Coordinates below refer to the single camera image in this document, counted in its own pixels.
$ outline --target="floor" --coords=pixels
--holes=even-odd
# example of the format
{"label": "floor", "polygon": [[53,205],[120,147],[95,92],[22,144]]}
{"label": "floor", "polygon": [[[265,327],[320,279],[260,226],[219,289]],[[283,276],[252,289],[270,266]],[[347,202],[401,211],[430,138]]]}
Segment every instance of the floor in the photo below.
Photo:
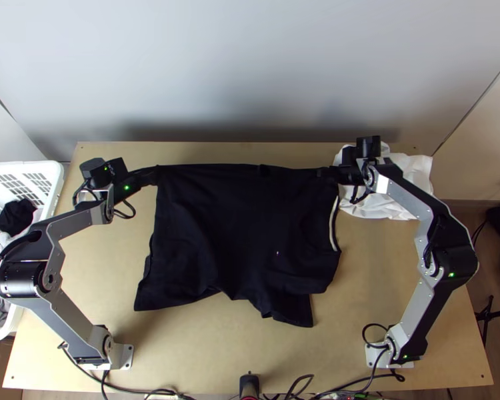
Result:
{"label": "floor", "polygon": [[[483,220],[483,211],[473,207],[453,210],[473,232]],[[485,226],[477,242],[480,269],[467,287],[474,310],[480,311],[487,304],[490,294],[495,296],[493,310],[500,310],[500,237],[488,225]],[[494,400],[500,399],[500,318],[489,324],[487,356],[495,384],[487,387],[454,388],[448,394],[446,389],[425,391],[398,391],[383,393],[386,398],[397,400]],[[95,400],[99,393],[65,393],[50,391],[24,391],[23,400]],[[112,400],[138,399],[134,395],[109,395]],[[228,400],[229,396],[200,396],[199,400]]]}

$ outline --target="wall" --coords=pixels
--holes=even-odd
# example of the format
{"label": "wall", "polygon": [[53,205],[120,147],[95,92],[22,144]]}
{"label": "wall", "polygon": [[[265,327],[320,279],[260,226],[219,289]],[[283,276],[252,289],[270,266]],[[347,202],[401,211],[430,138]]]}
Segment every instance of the wall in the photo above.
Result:
{"label": "wall", "polygon": [[19,124],[0,104],[0,162],[45,159],[46,157],[36,148]]}
{"label": "wall", "polygon": [[0,97],[77,140],[341,141],[431,154],[500,69],[500,0],[1,0]]}
{"label": "wall", "polygon": [[442,199],[500,200],[500,76],[433,157]]}

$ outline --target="tabletop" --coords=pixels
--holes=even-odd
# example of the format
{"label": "tabletop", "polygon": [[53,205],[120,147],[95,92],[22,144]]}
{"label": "tabletop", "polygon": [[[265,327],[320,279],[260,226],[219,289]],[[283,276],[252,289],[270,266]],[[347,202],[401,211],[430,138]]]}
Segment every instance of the tabletop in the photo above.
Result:
{"label": "tabletop", "polygon": [[[343,143],[78,143],[56,213],[72,209],[81,184],[79,164],[123,157],[129,170],[161,164],[254,163],[292,168],[330,165]],[[412,147],[391,145],[414,153]],[[286,392],[293,380],[315,374],[308,391],[325,391],[369,375],[361,329],[391,325],[405,310],[418,280],[413,237],[416,221],[368,220],[339,212],[336,235],[342,255],[333,282],[312,296],[315,326],[301,328],[262,319],[248,301],[223,293],[193,304],[135,312],[153,231],[156,188],[130,197],[131,220],[90,227],[62,240],[66,253],[63,290],[94,324],[116,341],[135,346],[129,371],[112,371],[110,382],[129,388],[176,387],[186,393],[236,393],[239,376],[260,376],[264,393]],[[400,383],[374,380],[371,390],[410,390],[493,383],[467,289],[456,290],[428,335],[428,349]],[[61,339],[25,311],[4,387],[99,391],[71,364]]]}

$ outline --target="wooden table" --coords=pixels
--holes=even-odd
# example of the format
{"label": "wooden table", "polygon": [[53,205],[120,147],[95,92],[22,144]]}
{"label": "wooden table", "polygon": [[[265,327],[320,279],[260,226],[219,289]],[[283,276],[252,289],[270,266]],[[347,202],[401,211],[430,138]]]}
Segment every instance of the wooden table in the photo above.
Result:
{"label": "wooden table", "polygon": [[[330,165],[342,143],[79,143],[57,213],[72,209],[81,183],[79,164],[93,157],[123,157],[130,170],[155,164],[268,163],[286,167]],[[413,153],[404,146],[394,150]],[[310,391],[324,391],[369,374],[361,339],[370,322],[396,323],[418,279],[413,246],[416,221],[366,220],[339,212],[336,233],[343,254],[326,293],[312,298],[315,326],[262,319],[248,301],[220,293],[194,304],[134,312],[153,230],[156,188],[132,196],[132,220],[116,218],[62,241],[67,254],[63,289],[95,324],[121,343],[135,345],[130,371],[110,382],[131,388],[177,387],[187,393],[236,393],[239,376],[261,376],[265,393],[286,392],[314,373]],[[370,339],[379,339],[380,332]],[[5,387],[98,391],[67,360],[61,339],[24,312]],[[428,336],[428,350],[404,383],[377,379],[372,390],[430,389],[493,383],[465,287],[452,294]]]}

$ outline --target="black t-shirt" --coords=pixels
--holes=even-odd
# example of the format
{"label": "black t-shirt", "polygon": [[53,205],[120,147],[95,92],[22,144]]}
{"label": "black t-shirt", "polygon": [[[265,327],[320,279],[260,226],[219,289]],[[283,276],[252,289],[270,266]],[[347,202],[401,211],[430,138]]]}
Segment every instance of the black t-shirt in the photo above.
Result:
{"label": "black t-shirt", "polygon": [[323,169],[158,166],[150,255],[135,310],[220,291],[263,318],[313,326],[309,295],[333,280],[338,188]]}

